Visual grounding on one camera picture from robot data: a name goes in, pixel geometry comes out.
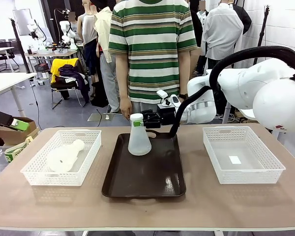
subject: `white basket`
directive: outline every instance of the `white basket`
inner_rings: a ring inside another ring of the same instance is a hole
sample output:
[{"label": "white basket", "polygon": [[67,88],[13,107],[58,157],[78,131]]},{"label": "white basket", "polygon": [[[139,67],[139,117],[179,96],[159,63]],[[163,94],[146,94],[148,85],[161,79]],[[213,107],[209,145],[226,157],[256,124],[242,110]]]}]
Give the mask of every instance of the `white basket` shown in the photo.
[{"label": "white basket", "polygon": [[[81,139],[85,147],[67,173],[51,171],[46,163],[48,153],[64,144],[72,144]],[[30,185],[81,186],[95,156],[101,146],[99,130],[60,130],[42,147],[42,149],[21,169]]]},{"label": "white basket", "polygon": [[285,167],[248,126],[203,128],[221,184],[276,183]]}]

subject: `wristwatch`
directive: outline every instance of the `wristwatch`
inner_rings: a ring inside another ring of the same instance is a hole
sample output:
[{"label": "wristwatch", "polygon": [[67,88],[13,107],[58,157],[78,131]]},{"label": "wristwatch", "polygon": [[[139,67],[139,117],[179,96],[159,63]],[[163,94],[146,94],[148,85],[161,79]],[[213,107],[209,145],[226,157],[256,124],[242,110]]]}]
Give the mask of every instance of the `wristwatch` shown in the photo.
[{"label": "wristwatch", "polygon": [[188,98],[188,94],[179,94],[179,97],[182,98],[183,100],[186,100]]}]

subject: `striped shirt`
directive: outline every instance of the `striped shirt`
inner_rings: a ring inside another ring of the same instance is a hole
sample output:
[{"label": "striped shirt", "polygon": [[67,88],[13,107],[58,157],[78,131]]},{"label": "striped shirt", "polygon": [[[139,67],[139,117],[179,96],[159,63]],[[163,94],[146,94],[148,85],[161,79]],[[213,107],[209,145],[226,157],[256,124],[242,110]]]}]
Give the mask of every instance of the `striped shirt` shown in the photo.
[{"label": "striped shirt", "polygon": [[114,7],[109,52],[128,54],[131,101],[157,104],[160,89],[179,94],[177,53],[196,47],[184,0],[122,0]]}]

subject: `white plastic bottle in basket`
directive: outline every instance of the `white plastic bottle in basket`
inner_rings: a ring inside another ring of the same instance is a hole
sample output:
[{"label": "white plastic bottle in basket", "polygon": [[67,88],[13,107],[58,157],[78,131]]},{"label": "white plastic bottle in basket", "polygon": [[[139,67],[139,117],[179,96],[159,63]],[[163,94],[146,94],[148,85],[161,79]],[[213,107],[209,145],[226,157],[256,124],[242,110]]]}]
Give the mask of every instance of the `white plastic bottle in basket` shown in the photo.
[{"label": "white plastic bottle in basket", "polygon": [[141,113],[132,114],[130,120],[131,133],[128,145],[129,152],[135,156],[148,154],[151,151],[152,146],[143,126],[143,115]]}]

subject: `white bottle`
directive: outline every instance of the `white bottle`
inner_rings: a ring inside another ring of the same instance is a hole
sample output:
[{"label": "white bottle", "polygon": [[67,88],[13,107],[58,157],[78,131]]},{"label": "white bottle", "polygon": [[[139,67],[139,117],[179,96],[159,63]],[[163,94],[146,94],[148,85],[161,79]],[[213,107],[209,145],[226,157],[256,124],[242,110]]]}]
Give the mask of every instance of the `white bottle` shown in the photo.
[{"label": "white bottle", "polygon": [[132,114],[130,120],[131,133],[128,145],[129,152],[135,156],[148,154],[151,151],[152,146],[143,126],[143,115],[141,113]]},{"label": "white bottle", "polygon": [[70,171],[78,159],[79,151],[83,150],[84,146],[84,142],[77,139],[70,145],[63,145],[50,151],[46,156],[48,167],[58,173]]}]

